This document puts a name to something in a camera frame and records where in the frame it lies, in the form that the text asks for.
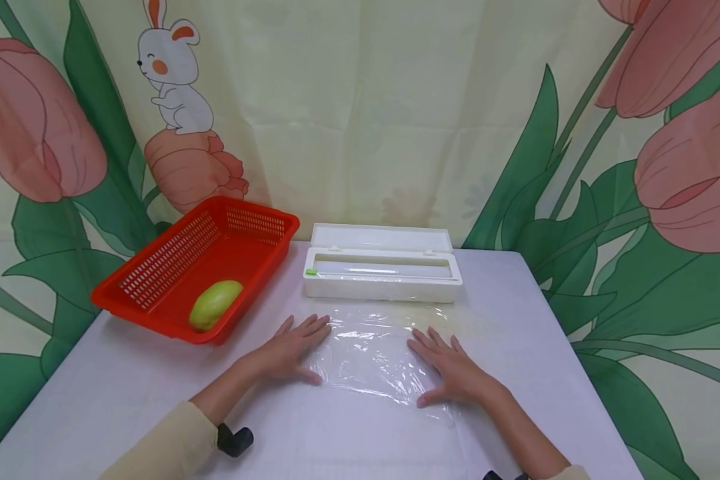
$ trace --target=hand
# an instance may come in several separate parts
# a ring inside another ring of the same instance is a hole
[[[504,390],[498,380],[488,375],[467,356],[456,335],[451,337],[449,346],[432,327],[427,330],[429,338],[418,329],[413,329],[416,340],[408,340],[409,347],[426,360],[443,379],[443,384],[426,392],[416,401],[420,409],[445,400],[475,401],[486,400],[486,395]]]
[[[250,352],[244,359],[259,375],[271,379],[298,378],[306,383],[320,385],[320,375],[302,367],[299,361],[310,349],[328,337],[331,332],[329,320],[328,315],[320,318],[312,315],[298,327],[291,329],[293,315],[290,315],[272,339]]]

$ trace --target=red plastic basket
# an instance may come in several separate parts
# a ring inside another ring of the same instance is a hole
[[[224,343],[288,254],[299,219],[227,197],[204,200],[93,290],[92,302],[117,317],[190,343]],[[212,284],[243,291],[208,332],[189,312]]]

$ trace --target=pink tulip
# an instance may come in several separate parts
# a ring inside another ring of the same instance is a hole
[[[37,202],[96,188],[107,156],[71,88],[50,61],[0,38],[0,175]]]
[[[214,195],[242,199],[248,193],[243,162],[224,151],[213,131],[176,135],[163,130],[144,147],[155,183],[179,212]]]
[[[643,16],[650,0],[599,0],[599,2],[608,15],[632,25]]]
[[[637,158],[635,187],[668,242],[720,252],[720,91],[650,137]]]
[[[634,3],[626,1],[625,8],[637,15]],[[612,12],[618,2],[601,4]],[[624,118],[652,116],[688,92],[719,60],[720,1],[652,0],[635,23],[597,106],[616,106]]]

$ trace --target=mango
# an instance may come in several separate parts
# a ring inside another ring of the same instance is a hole
[[[195,300],[189,313],[189,324],[203,332],[212,329],[242,291],[243,285],[235,280],[214,283]]]

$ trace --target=cartoon rabbit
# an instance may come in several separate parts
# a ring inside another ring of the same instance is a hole
[[[167,128],[177,135],[204,132],[213,126],[213,112],[208,102],[191,84],[197,80],[195,54],[190,45],[197,45],[200,36],[189,20],[178,20],[164,29],[166,0],[143,0],[151,29],[139,37],[141,72],[159,94],[152,103],[159,106]]]

